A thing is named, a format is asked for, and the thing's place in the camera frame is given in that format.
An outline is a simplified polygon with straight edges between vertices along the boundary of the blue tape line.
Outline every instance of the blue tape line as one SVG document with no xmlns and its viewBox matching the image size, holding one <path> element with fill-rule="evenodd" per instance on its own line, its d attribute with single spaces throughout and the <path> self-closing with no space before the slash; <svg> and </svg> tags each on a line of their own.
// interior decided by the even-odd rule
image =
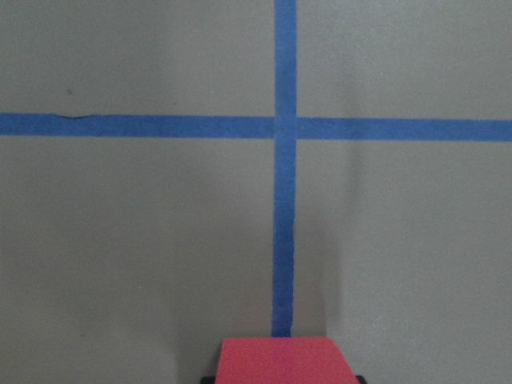
<svg viewBox="0 0 512 384">
<path fill-rule="evenodd" d="M 0 135 L 139 138 L 273 138 L 274 118 L 238 116 L 0 114 Z"/>
<path fill-rule="evenodd" d="M 274 275 L 272 336 L 289 337 L 294 314 L 294 220 L 297 150 L 297 5 L 276 0 Z"/>
<path fill-rule="evenodd" d="M 510 142 L 511 120 L 299 118 L 298 138 Z"/>
</svg>

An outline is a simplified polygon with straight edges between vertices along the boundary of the horizontal blue line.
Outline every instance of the horizontal blue line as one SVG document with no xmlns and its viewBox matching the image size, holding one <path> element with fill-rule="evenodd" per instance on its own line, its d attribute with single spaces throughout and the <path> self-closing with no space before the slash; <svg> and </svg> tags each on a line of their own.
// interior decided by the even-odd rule
<svg viewBox="0 0 512 384">
<path fill-rule="evenodd" d="M 0 114 L 0 135 L 132 138 L 274 138 L 274 118 L 239 116 Z"/>
<path fill-rule="evenodd" d="M 274 118 L 0 114 L 0 135 L 274 138 Z M 298 139 L 511 142 L 512 120 L 298 118 Z"/>
<path fill-rule="evenodd" d="M 298 138 L 510 142 L 511 120 L 298 118 Z"/>
</svg>

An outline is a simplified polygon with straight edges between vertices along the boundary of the blue tape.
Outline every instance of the blue tape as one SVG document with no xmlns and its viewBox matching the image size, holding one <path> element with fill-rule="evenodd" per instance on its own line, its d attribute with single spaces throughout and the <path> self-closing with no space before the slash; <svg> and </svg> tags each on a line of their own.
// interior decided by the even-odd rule
<svg viewBox="0 0 512 384">
<path fill-rule="evenodd" d="M 238 116 L 0 114 L 0 135 L 273 138 L 274 119 Z"/>
<path fill-rule="evenodd" d="M 294 315 L 294 221 L 297 150 L 297 5 L 276 0 L 274 275 L 272 336 L 289 337 Z"/>
<path fill-rule="evenodd" d="M 510 142 L 511 120 L 299 118 L 298 138 Z"/>
</svg>

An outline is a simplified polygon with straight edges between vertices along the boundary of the pink object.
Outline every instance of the pink object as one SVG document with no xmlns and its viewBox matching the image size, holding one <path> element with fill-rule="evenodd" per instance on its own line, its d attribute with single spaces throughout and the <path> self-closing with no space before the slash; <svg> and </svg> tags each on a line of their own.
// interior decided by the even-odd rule
<svg viewBox="0 0 512 384">
<path fill-rule="evenodd" d="M 215 384 L 358 384 L 329 338 L 228 338 Z"/>
</svg>

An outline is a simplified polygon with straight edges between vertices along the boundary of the gray surface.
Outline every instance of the gray surface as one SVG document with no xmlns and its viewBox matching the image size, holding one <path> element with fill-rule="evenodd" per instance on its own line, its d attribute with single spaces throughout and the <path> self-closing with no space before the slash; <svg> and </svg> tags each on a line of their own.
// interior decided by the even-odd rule
<svg viewBox="0 0 512 384">
<path fill-rule="evenodd" d="M 0 110 L 274 113 L 272 1 L 0 0 Z M 512 2 L 298 2 L 299 113 L 511 118 Z M 301 142 L 295 334 L 512 382 L 509 144 Z M 0 138 L 0 382 L 172 382 L 270 330 L 271 142 Z"/>
<path fill-rule="evenodd" d="M 271 0 L 0 0 L 0 108 L 272 115 L 273 15 Z"/>
<path fill-rule="evenodd" d="M 198 383 L 267 336 L 272 152 L 0 138 L 0 382 Z"/>
<path fill-rule="evenodd" d="M 512 382 L 510 145 L 298 155 L 295 334 L 326 332 L 370 383 Z"/>
<path fill-rule="evenodd" d="M 298 0 L 301 116 L 512 118 L 512 2 Z"/>
</svg>

